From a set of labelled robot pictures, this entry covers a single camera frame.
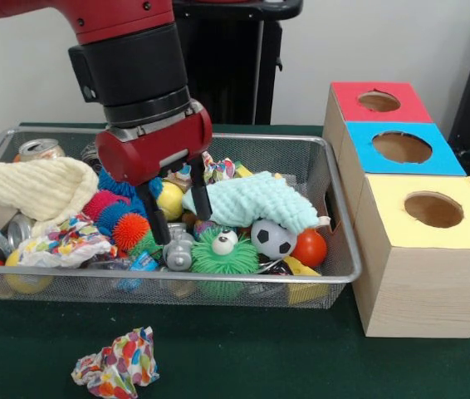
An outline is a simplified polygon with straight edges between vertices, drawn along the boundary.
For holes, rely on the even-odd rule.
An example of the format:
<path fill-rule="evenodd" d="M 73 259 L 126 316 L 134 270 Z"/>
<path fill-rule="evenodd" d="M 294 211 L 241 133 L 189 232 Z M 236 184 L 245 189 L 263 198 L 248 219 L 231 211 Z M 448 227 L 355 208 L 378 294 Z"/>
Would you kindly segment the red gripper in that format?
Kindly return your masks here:
<path fill-rule="evenodd" d="M 164 213 L 146 182 L 173 164 L 188 163 L 196 215 L 201 220 L 210 219 L 212 209 L 203 176 L 202 153 L 212 138 L 210 116 L 197 101 L 166 119 L 132 128 L 113 126 L 96 136 L 97 154 L 109 175 L 118 182 L 139 185 L 139 197 L 156 244 L 168 244 L 171 236 Z"/>

